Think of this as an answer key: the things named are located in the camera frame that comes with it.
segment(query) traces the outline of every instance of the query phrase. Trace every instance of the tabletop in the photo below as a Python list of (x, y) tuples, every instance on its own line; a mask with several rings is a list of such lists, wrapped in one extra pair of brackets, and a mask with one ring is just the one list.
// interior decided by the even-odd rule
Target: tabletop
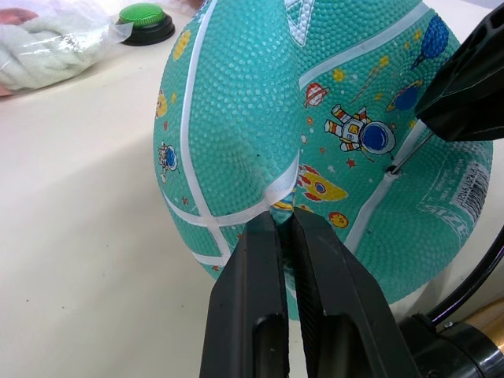
[[(426, 1), (464, 39), (481, 1)], [(172, 14), (180, 32), (189, 17)], [(213, 279), (183, 244), (154, 175), (152, 131), (175, 37), (117, 45), (72, 80), (0, 101), (0, 375), (198, 376)], [(454, 262), (392, 306), (400, 317), (451, 292), (504, 224), (504, 143), (487, 204)], [(457, 317), (504, 295), (500, 266)], [(291, 323), (293, 377), (303, 376)]]

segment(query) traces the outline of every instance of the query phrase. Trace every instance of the planet cartoon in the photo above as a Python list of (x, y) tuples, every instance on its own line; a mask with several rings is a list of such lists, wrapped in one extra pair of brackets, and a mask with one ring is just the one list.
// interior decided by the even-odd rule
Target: planet cartoon
[(420, 55), (411, 69), (415, 69), (425, 59), (434, 59), (448, 47), (450, 31), (440, 16), (434, 16), (425, 31)]
[(157, 97), (156, 118), (164, 116), (167, 111), (168, 111), (168, 104), (166, 103), (165, 93), (161, 89)]
[(299, 166), (298, 185), (305, 189), (305, 197), (312, 201), (340, 201), (348, 196), (343, 189), (326, 180), (309, 165)]
[(348, 224), (350, 224), (348, 218), (343, 214), (338, 213), (337, 211), (329, 214), (329, 220), (331, 221), (332, 225), (337, 228), (347, 228)]
[(183, 54), (183, 51), (186, 50), (187, 45), (189, 44), (189, 40), (191, 39), (191, 30), (186, 30), (179, 38), (178, 42), (173, 49), (173, 59), (178, 61)]
[(423, 80), (417, 80), (412, 82), (407, 87), (401, 89), (392, 99), (391, 103), (387, 106), (387, 113), (399, 109), (399, 110), (409, 110), (412, 109), (418, 100), (418, 95), (420, 94), (420, 89), (424, 85)]
[(306, 89), (305, 108), (319, 106), (329, 91), (330, 88), (323, 88), (319, 83), (311, 83)]

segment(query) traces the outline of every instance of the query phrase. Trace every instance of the black cable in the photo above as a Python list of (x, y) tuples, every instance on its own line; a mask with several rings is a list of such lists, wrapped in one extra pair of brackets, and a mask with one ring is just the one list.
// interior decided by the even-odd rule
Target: black cable
[(441, 324), (457, 311), (481, 287), (504, 257), (504, 227), (495, 238), (488, 252), (469, 276), (448, 297), (427, 313), (433, 326)]

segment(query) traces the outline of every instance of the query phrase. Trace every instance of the star print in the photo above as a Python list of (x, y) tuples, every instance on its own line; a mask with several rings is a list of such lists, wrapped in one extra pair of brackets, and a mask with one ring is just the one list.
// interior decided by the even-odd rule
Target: star print
[(391, 60), (390, 60), (390, 58), (388, 57), (388, 55), (385, 55), (384, 57), (382, 57), (382, 58), (380, 59), (380, 67), (382, 67), (382, 68), (383, 68), (383, 67), (388, 66), (388, 64), (390, 63), (390, 61), (391, 61)]
[(335, 69), (332, 73), (332, 78), (338, 83), (341, 83), (345, 80), (345, 72), (342, 69)]
[(352, 160), (352, 159), (348, 159), (346, 161), (346, 163), (348, 164), (348, 168), (350, 168), (350, 169), (357, 166), (357, 164), (355, 164), (355, 160)]
[(415, 32), (415, 41), (419, 40), (422, 38), (422, 30), (418, 29), (417, 32)]

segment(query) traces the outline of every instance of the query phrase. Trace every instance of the green button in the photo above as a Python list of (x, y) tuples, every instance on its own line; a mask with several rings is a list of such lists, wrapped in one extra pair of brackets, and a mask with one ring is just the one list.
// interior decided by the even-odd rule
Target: green button
[(122, 24), (133, 23), (133, 28), (141, 28), (157, 24), (163, 21), (165, 12), (160, 6), (148, 3), (138, 3), (127, 6), (119, 13), (119, 19)]

